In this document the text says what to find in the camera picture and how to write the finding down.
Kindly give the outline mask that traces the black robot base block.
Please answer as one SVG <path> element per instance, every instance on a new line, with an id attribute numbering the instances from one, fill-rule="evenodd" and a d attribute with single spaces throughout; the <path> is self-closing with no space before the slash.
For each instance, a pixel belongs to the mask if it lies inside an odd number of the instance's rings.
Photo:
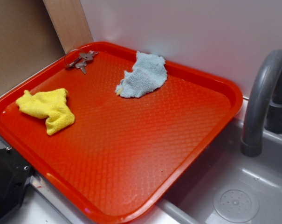
<path id="1" fill-rule="evenodd" d="M 0 149 L 0 224 L 22 207 L 33 168 L 12 147 Z"/>

